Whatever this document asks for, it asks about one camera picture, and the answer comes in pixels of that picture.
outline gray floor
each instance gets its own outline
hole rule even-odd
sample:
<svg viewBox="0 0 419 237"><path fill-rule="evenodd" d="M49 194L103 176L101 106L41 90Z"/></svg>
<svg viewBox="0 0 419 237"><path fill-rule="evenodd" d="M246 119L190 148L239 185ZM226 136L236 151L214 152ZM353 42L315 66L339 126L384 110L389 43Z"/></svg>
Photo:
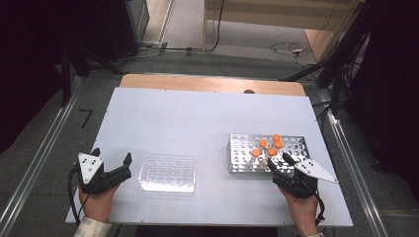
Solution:
<svg viewBox="0 0 419 237"><path fill-rule="evenodd" d="M175 34L180 31L175 30L173 27L173 25L177 25L173 21L170 24L165 36L170 46L198 46L197 38L201 36L201 31L187 29L189 33L196 34L196 37L182 39ZM224 29L222 30L222 36L226 36L228 34L225 30L226 28L222 29ZM286 78L301 69L301 66L293 62L287 55L277 54L269 50L271 43L306 40L301 36L301 31L295 30L294 34L290 34L290 31L288 33L283 32L282 35L286 36L285 38L272 36L269 40L261 40L265 41L261 44L254 43L258 41L255 35L249 37L252 40L237 44L242 45L243 48L250 48L248 50L236 48L226 41L226 39L234 38L238 34L236 32L230 37L222 38L219 44L220 48L217 49L219 51L215 51L214 54L193 54L191 57L187 57L185 53L173 53L164 56L133 58L119 62L118 66L131 73L220 75L258 78L261 80ZM257 45L263 45L263 48L257 48ZM256 53L257 56L253 53L253 56L250 57L250 54L246 52L255 52L255 50L258 52ZM141 55L146 54L152 54L152 52L145 52ZM302 62L313 63L313 57L309 54L309 50L307 50L307 58L301 58ZM67 176L72 163L76 160L76 155L79 152L91 150L113 90L119 86L122 79L121 75L112 74L97 65L93 67L94 70L90 77L83 79L79 97L61 134L56 139L42 172L38 176L9 236L72 236L75 231L73 224L64 222L69 208L66 193ZM307 96L315 104L320 99L318 90L313 86L312 80L313 77L307 76L300 79L299 82L305 85ZM43 138L58 113L60 97L59 92L28 124L14 145L0 154L1 209L5 207L8 198L18 186L38 148L41 146ZM85 121L86 114L80 112L80 109L93 110L93 114L84 128L81 128L81 126ZM319 114L322 108L316 107L314 110ZM419 217L413 210L418 209L418 203L410 193L407 184L396 175L384 174L371 169L370 166L375 161L375 158L369 150L363 131L356 124L352 123L343 111L340 113L342 117L341 122L350 141L354 156L366 178L377 207L382 212L382 218L389 235L415 236ZM342 154L336 139L327 123L324 128L324 136L329 144L331 158L336 165L336 172L341 181L342 190L347 197L347 205L354 221L354 227L337 228L335 230L336 236L373 236L357 192L350 179L348 169L342 160ZM120 236L133 236L135 228L136 226L124 226ZM294 236L295 234L295 229L292 226L279 229L279 236Z"/></svg>

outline forearm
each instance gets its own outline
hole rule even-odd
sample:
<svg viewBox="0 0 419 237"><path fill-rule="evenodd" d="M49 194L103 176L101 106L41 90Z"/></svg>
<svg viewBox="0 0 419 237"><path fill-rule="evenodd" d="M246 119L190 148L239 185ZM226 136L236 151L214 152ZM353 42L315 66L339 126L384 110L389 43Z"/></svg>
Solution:
<svg viewBox="0 0 419 237"><path fill-rule="evenodd" d="M88 217L83 217L74 237L106 237L112 224L107 224Z"/></svg>

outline white tabletop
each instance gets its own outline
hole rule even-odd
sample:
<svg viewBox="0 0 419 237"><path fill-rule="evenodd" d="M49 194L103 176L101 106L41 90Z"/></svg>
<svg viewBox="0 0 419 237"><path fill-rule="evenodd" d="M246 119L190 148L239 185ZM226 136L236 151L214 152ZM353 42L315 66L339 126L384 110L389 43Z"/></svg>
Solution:
<svg viewBox="0 0 419 237"><path fill-rule="evenodd" d="M310 157L335 175L307 97L117 88L94 147L105 171L132 154L133 177L115 196L111 222L125 224L280 226L293 224L270 179L230 175L231 133L304 136ZM193 156L194 194L145 192L138 175L144 155ZM327 226L352 226L339 185L319 181ZM80 206L76 196L76 206ZM71 211L69 222L74 221Z"/></svg>

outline person's left hand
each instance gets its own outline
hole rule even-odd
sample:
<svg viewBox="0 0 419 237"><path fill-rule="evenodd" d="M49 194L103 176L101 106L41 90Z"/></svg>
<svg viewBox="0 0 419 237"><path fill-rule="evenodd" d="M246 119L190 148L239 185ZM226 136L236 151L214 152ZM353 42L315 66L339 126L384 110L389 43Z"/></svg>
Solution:
<svg viewBox="0 0 419 237"><path fill-rule="evenodd" d="M91 219L108 223L109 216L111 215L114 194L118 187L119 186L115 186L106 193L100 195L89 195L83 206L84 215ZM84 194L79 186L80 203L83 203L87 196L88 194Z"/></svg>

